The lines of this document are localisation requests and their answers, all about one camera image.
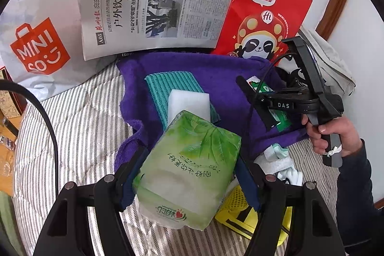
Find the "yellow mesh bag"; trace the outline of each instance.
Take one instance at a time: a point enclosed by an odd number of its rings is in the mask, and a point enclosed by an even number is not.
[[[283,219],[283,225],[289,230],[291,225],[292,207],[287,207]],[[248,205],[240,186],[236,186],[229,196],[225,199],[219,211],[215,215],[215,219],[227,226],[238,234],[251,239],[256,225],[257,213]],[[277,246],[283,244],[287,238],[287,234],[282,230],[280,232]]]

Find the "green tissue package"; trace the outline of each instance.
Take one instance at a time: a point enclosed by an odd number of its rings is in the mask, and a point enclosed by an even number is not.
[[[231,180],[241,138],[181,111],[133,181],[139,211],[160,225],[204,230]]]

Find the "hand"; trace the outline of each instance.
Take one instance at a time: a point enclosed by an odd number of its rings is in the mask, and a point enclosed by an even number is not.
[[[330,135],[338,133],[341,139],[341,156],[347,156],[355,153],[362,148],[362,141],[360,136],[353,126],[352,122],[346,117],[339,117],[327,124],[320,126],[313,126],[308,120],[308,116],[303,115],[301,123],[306,125],[307,134],[313,145],[313,150],[317,154],[325,154],[325,149],[328,147],[328,142],[321,139],[321,135]]]

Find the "grey cloth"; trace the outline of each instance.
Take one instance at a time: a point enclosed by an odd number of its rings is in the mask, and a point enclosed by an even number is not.
[[[68,181],[85,185],[114,172],[116,152],[132,135],[132,128],[120,114],[123,95],[123,78],[112,64],[82,85],[42,102],[58,140],[59,190]],[[304,178],[318,182],[335,217],[337,171],[321,164],[308,140],[289,150]],[[26,252],[31,256],[54,202],[54,166],[47,128],[30,105],[20,127],[14,175],[17,223]],[[137,256],[238,256],[244,254],[249,243],[215,220],[204,231],[163,228],[139,214],[137,199],[120,215]],[[88,216],[95,255],[104,255],[93,208]],[[284,254],[285,244],[277,249],[276,255]]]
[[[337,51],[315,30],[307,29],[303,25],[297,35],[307,43],[316,59],[325,84],[331,87],[332,93],[340,97],[350,96],[356,87],[356,81]],[[294,60],[287,61],[286,59],[281,60],[278,67],[288,73],[298,68]]]

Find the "teal striped cloth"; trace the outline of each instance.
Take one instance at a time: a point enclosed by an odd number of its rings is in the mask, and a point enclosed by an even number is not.
[[[168,97],[172,89],[204,92],[194,75],[187,71],[154,73],[146,76],[145,81],[148,84],[164,130],[167,129]],[[212,103],[210,104],[210,110],[211,122],[214,124],[220,121],[220,116]]]

